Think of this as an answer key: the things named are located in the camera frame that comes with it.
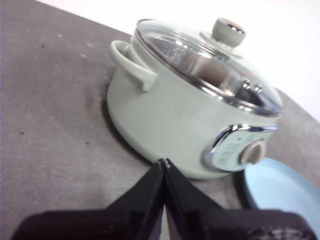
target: glass lid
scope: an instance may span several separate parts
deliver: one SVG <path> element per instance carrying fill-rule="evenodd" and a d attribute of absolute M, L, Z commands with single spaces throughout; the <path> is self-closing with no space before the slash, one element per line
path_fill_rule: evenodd
<path fill-rule="evenodd" d="M 136 36 L 172 71 L 219 100 L 262 116 L 282 113 L 284 105 L 277 90 L 235 49 L 246 36 L 235 23 L 218 18 L 211 34 L 142 19 Z"/>

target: blue plate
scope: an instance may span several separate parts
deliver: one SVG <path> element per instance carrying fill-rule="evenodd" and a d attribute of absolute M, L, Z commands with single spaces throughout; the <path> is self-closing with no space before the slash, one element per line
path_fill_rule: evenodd
<path fill-rule="evenodd" d="M 304 217 L 320 240 L 320 191 L 288 166 L 263 158 L 244 170 L 248 198 L 259 209 L 277 209 Z"/>

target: knob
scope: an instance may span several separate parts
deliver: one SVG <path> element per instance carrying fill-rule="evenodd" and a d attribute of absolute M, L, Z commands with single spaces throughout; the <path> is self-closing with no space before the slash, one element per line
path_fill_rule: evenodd
<path fill-rule="evenodd" d="M 239 164 L 257 164 L 266 154 L 266 143 L 263 140 L 257 140 L 246 146 L 239 156 Z"/>
<path fill-rule="evenodd" d="M 235 48 L 245 39 L 246 32 L 242 27 L 228 19 L 218 18 L 213 26 L 211 37 L 218 42 Z"/>

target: control dial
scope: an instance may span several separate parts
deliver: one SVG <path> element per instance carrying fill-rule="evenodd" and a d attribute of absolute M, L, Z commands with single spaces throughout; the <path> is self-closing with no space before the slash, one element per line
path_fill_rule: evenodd
<path fill-rule="evenodd" d="M 249 144 L 239 155 L 239 164 L 257 164 L 266 154 L 266 143 L 257 140 Z"/>

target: pot handle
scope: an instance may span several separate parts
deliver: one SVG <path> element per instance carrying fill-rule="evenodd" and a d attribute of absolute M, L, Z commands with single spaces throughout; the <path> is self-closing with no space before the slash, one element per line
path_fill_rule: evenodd
<path fill-rule="evenodd" d="M 125 41 L 111 42 L 111 54 L 114 61 L 142 83 L 142 90 L 150 91 L 158 76 L 138 56 L 130 43 Z"/>

